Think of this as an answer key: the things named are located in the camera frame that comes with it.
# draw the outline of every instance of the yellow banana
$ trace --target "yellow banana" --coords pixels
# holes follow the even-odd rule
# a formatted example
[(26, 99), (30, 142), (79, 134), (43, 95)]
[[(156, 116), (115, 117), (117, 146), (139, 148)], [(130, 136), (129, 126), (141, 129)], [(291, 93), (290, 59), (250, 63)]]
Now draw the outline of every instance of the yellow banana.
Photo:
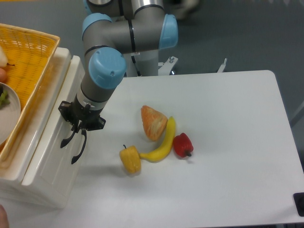
[(140, 153), (139, 157), (150, 162), (159, 162), (164, 159), (170, 153), (172, 148), (173, 139), (175, 137), (175, 125), (175, 120), (171, 116), (167, 121), (165, 138), (160, 147), (149, 153)]

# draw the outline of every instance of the yellow bell pepper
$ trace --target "yellow bell pepper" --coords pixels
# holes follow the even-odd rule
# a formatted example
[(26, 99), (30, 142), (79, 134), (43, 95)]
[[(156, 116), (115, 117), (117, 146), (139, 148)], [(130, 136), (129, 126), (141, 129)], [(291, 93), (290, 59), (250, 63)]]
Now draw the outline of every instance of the yellow bell pepper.
[(130, 146), (126, 148), (125, 145), (123, 146), (125, 149), (120, 151), (119, 156), (123, 162), (125, 169), (132, 174), (140, 171), (142, 164), (136, 147)]

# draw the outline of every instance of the yellow basket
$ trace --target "yellow basket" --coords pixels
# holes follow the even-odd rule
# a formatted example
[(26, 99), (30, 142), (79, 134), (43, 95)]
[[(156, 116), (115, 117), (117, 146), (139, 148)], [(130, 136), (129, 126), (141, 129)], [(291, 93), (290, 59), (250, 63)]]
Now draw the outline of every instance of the yellow basket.
[(1, 150), (0, 162), (7, 158), (14, 140), (26, 120), (35, 94), (44, 77), (49, 62), (59, 45), (60, 38), (31, 29), (0, 24), (0, 46), (9, 63), (5, 82), (18, 95), (21, 103), (20, 118)]

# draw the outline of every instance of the person's hand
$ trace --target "person's hand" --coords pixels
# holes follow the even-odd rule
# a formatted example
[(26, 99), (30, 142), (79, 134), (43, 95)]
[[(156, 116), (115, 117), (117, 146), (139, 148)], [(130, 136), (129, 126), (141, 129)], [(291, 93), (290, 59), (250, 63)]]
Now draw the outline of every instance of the person's hand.
[(9, 228), (8, 215), (4, 207), (0, 204), (0, 228)]

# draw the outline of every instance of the black object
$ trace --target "black object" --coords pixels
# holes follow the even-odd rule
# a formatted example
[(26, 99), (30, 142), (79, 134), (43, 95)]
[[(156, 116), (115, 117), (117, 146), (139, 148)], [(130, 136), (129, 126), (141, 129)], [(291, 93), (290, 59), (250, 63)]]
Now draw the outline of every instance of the black object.
[(294, 200), (299, 216), (304, 217), (304, 192), (295, 193)]
[(80, 130), (81, 134), (85, 137), (80, 153), (72, 158), (71, 164), (78, 161), (86, 147), (86, 131), (100, 130), (105, 126), (105, 119), (101, 118), (99, 115), (100, 110), (92, 111), (90, 108), (90, 104), (87, 104), (85, 107), (81, 106), (77, 99), (71, 103), (62, 101), (58, 107), (64, 120), (72, 124), (71, 131), (73, 131), (70, 137), (61, 141), (60, 148), (68, 145), (75, 133), (78, 133)]

